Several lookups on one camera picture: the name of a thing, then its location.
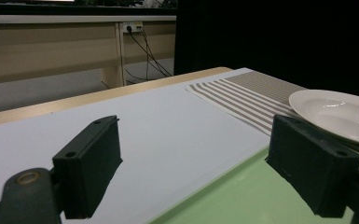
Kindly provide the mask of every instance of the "table surface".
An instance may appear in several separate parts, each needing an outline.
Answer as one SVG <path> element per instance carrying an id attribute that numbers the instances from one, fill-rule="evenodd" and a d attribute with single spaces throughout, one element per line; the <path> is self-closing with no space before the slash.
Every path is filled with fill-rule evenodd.
<path id="1" fill-rule="evenodd" d="M 0 112 L 0 186 L 117 115 L 121 156 L 94 216 L 62 223 L 351 223 L 320 218 L 264 159 L 269 136 L 185 90 L 226 67 Z"/>

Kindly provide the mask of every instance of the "cable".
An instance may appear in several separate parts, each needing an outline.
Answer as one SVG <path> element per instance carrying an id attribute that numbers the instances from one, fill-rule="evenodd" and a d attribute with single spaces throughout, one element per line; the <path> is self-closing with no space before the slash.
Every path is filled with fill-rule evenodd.
<path id="1" fill-rule="evenodd" d="M 144 39 L 146 41 L 146 47 L 148 48 L 148 43 L 147 43 L 147 38 L 145 37 L 145 31 L 142 27 L 139 27 L 143 33 L 143 36 L 144 36 Z M 135 43 L 150 57 L 153 59 L 153 61 L 156 63 L 156 66 L 158 66 L 159 68 L 157 68 L 154 64 L 152 64 L 151 62 L 148 62 L 150 63 L 150 65 L 152 65 L 156 70 L 160 71 L 162 75 L 164 75 L 165 77 L 167 77 L 167 74 L 168 76 L 170 77 L 173 77 L 173 75 L 171 75 L 159 62 L 156 61 L 156 59 L 154 58 L 154 56 L 152 54 L 149 53 L 149 50 L 146 50 L 144 49 L 144 47 L 142 47 L 142 45 L 135 39 L 135 37 L 132 35 L 132 28 L 130 26 L 127 26 L 127 31 L 129 32 L 131 38 L 135 41 Z"/>
<path id="2" fill-rule="evenodd" d="M 144 78 L 141 78 L 141 77 L 136 77 L 136 76 L 133 76 L 127 69 L 126 69 L 126 72 L 133 78 L 136 78 L 136 79 L 139 79 L 139 80 L 142 80 L 142 81 L 152 81 L 152 80 L 155 80 L 155 79 L 144 79 Z"/>
<path id="3" fill-rule="evenodd" d="M 159 67 L 159 71 L 162 73 L 162 71 L 161 71 L 161 68 L 162 68 L 162 69 L 164 69 L 164 71 L 165 71 L 170 77 L 172 77 L 173 75 L 171 75 L 160 63 L 158 63 L 158 62 L 155 60 L 154 55 L 153 55 L 153 53 L 152 53 L 152 49 L 151 49 L 151 48 L 149 47 L 149 45 L 148 45 L 147 37 L 146 37 L 146 32 L 145 32 L 144 28 L 143 28 L 143 27 L 140 27 L 139 29 L 141 29 L 142 35 L 144 36 L 144 40 L 145 40 L 145 42 L 146 42 L 146 50 L 147 50 L 147 49 L 149 50 L 150 55 L 152 56 L 152 59 L 155 61 L 156 65 Z"/>

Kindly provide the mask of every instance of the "electrical outlet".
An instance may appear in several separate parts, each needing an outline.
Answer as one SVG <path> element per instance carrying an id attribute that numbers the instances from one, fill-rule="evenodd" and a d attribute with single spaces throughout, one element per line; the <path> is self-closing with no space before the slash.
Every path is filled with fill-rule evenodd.
<path id="1" fill-rule="evenodd" d="M 141 21 L 124 21 L 123 22 L 123 33 L 128 33 L 128 27 L 131 27 L 131 31 L 141 32 L 140 27 L 144 27 L 144 24 Z"/>

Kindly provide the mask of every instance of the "black cable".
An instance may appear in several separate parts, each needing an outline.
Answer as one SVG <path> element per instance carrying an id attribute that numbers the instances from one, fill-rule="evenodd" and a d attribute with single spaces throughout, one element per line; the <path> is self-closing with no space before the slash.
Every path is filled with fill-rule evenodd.
<path id="1" fill-rule="evenodd" d="M 126 72 L 133 78 L 136 78 L 136 79 L 139 79 L 139 80 L 142 80 L 142 81 L 152 81 L 152 80 L 155 80 L 155 79 L 144 79 L 144 78 L 141 78 L 141 77 L 136 77 L 136 76 L 133 76 L 127 69 L 126 69 Z"/>
<path id="2" fill-rule="evenodd" d="M 129 84 L 129 83 L 130 83 L 130 84 L 136 84 L 135 82 L 131 82 L 131 81 L 128 81 L 128 80 L 127 80 L 127 84 Z"/>
<path id="3" fill-rule="evenodd" d="M 149 53 L 148 51 L 146 51 L 144 49 L 144 47 L 142 47 L 142 45 L 135 39 L 135 37 L 132 35 L 132 33 L 130 33 L 132 39 L 135 41 L 136 44 L 138 44 L 139 47 L 141 47 L 141 49 L 147 54 L 149 55 L 154 61 L 156 61 Z M 164 74 L 159 68 L 157 68 L 154 64 L 152 64 L 151 62 L 149 62 L 150 65 L 152 65 L 156 70 L 160 71 L 162 75 L 164 75 L 165 77 L 167 76 L 166 74 Z"/>
<path id="4" fill-rule="evenodd" d="M 135 37 L 132 35 L 132 32 L 129 30 L 130 36 L 132 37 L 132 39 L 135 41 L 135 43 L 148 55 L 150 56 L 150 58 L 153 59 L 153 61 L 156 63 L 156 65 L 159 67 L 157 68 L 154 64 L 152 64 L 151 62 L 150 65 L 152 65 L 156 70 L 160 71 L 162 75 L 164 75 L 165 77 L 167 76 L 166 74 L 164 74 L 164 72 L 162 72 L 162 70 L 160 69 L 161 67 L 168 73 L 169 76 L 173 77 L 173 75 L 171 75 L 159 62 L 156 61 L 156 59 L 154 58 L 153 55 L 149 54 L 148 50 L 145 50 L 144 47 L 142 47 L 142 45 L 135 39 Z"/>
<path id="5" fill-rule="evenodd" d="M 150 55 L 152 56 L 152 59 L 155 61 L 156 65 L 159 67 L 159 71 L 162 73 L 162 71 L 161 71 L 161 68 L 162 68 L 162 69 L 164 69 L 164 71 L 165 71 L 170 77 L 172 77 L 172 75 L 171 75 L 160 63 L 158 63 L 158 62 L 156 61 L 156 59 L 154 58 L 154 55 L 153 55 L 153 53 L 152 53 L 152 49 L 151 49 L 151 48 L 149 47 L 149 45 L 148 45 L 145 30 L 144 30 L 143 27 L 140 27 L 140 29 L 141 29 L 142 35 L 144 36 L 144 40 L 145 40 L 145 42 L 146 42 L 146 50 L 147 50 L 147 48 L 148 48 L 148 50 L 149 50 L 149 52 L 150 52 Z"/>

